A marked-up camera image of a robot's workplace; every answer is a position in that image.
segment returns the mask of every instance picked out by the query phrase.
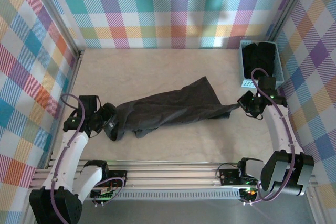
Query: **purple cable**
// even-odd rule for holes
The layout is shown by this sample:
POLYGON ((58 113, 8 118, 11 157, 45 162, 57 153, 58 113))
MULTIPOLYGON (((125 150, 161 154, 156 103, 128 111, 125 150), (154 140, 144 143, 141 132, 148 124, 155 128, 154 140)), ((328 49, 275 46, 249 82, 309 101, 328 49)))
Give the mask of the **purple cable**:
POLYGON ((292 158, 291 158, 290 167, 289 167, 287 176, 286 176, 285 180, 283 181, 283 183, 281 184, 279 190, 277 190, 272 196, 271 196, 272 193, 269 193, 266 196, 262 196, 261 195, 261 185, 260 185, 260 181, 259 181, 257 183, 257 188, 258 188, 258 191, 259 191, 258 195, 259 195, 260 199, 257 199, 255 201, 253 201, 252 202, 253 204, 261 202, 261 201, 272 201, 272 200, 276 199, 279 196, 279 194, 282 192, 282 190, 284 189, 284 187, 287 185, 287 183, 288 183, 288 181, 290 179, 290 176, 291 176, 291 174, 292 174, 292 172, 294 170, 294 164, 295 164, 294 142, 293 142, 293 138, 292 138, 292 136, 290 134, 289 126, 288 126, 288 124, 286 122, 286 119, 285 119, 283 113, 281 112, 279 106, 275 103, 275 101, 272 100, 271 97, 269 97, 266 93, 264 93, 263 90, 261 90, 260 87, 258 87, 256 81, 254 80, 254 77, 253 77, 254 73, 255 73, 255 71, 258 71, 258 70, 261 71, 261 72, 263 72, 266 76, 268 76, 268 73, 264 69, 262 69, 262 68, 255 68, 252 71, 252 73, 251 73, 252 82, 253 82, 254 86, 256 86, 256 88, 259 91, 259 93, 262 94, 267 100, 269 100, 272 103, 272 105, 274 106, 274 108, 277 110, 277 112, 279 113, 279 116, 282 119, 282 122, 283 122, 283 124, 285 126, 285 129, 286 129, 286 133, 288 135, 292 158))
POLYGON ((106 202, 104 203, 104 205, 110 203, 114 198, 116 198, 116 196, 118 196, 118 195, 120 194, 121 190, 122 190, 122 189, 124 188, 124 186, 125 186, 125 180, 123 180, 121 177, 113 177, 113 178, 108 178, 108 179, 105 179, 105 180, 103 180, 103 181, 101 181, 101 182, 96 183, 96 186, 99 186, 99 185, 101 185, 101 184, 104 184, 104 183, 106 183, 106 182, 108 182, 108 181, 115 180, 115 179, 121 180, 121 181, 122 181, 122 186, 121 186, 120 190, 118 191, 118 193, 116 193, 116 195, 114 195, 112 198, 110 198, 108 201, 106 201, 106 202))
MULTIPOLYGON (((60 154, 60 156, 59 156, 59 159, 58 159, 58 161, 57 161, 57 163, 56 163, 56 167, 55 167, 55 171, 54 171, 54 175, 53 175, 53 180, 54 180, 55 178, 57 178, 57 172, 58 172, 58 170, 59 170, 59 166, 60 166, 60 164, 61 164, 61 162, 62 162, 62 159, 63 159, 63 157, 64 157, 64 155, 65 155, 65 151, 67 150, 67 148, 70 147, 70 144, 73 142, 73 140, 74 140, 75 137, 77 136, 77 134, 78 134, 80 128, 81 128, 82 125, 83 125, 84 119, 85 119, 85 109, 84 109, 84 105, 83 105, 83 103, 79 100, 78 97, 74 96, 73 94, 65 93, 65 94, 62 94, 62 95, 61 95, 61 101, 62 101, 66 106, 69 106, 69 107, 71 107, 71 108, 73 108, 73 109, 76 109, 76 107, 74 107, 74 106, 68 104, 68 103, 63 99, 63 97, 67 97, 67 96, 69 96, 69 97, 73 97, 73 98, 75 98, 75 99, 78 101, 78 103, 79 103, 79 105, 80 105, 80 107, 81 107, 81 109, 82 109, 82 118, 81 118, 81 120, 80 120, 80 123, 79 123, 79 125, 78 125, 78 127, 77 127, 75 133, 72 135, 72 137, 70 138, 70 140, 69 140, 67 146, 64 147, 63 151, 61 152, 61 154, 60 154)), ((59 210, 58 210, 58 208, 57 208, 57 206, 56 206, 56 202, 55 202, 55 198, 54 198, 55 183, 56 183, 55 181, 52 181, 52 182, 51 182, 51 189, 50 189, 50 200, 51 200, 51 205, 53 206, 53 209, 54 209, 54 211, 55 211, 57 217, 60 219, 60 221, 61 221, 63 224, 69 224, 69 223, 64 219, 64 217, 63 217, 62 214, 59 212, 59 210)))

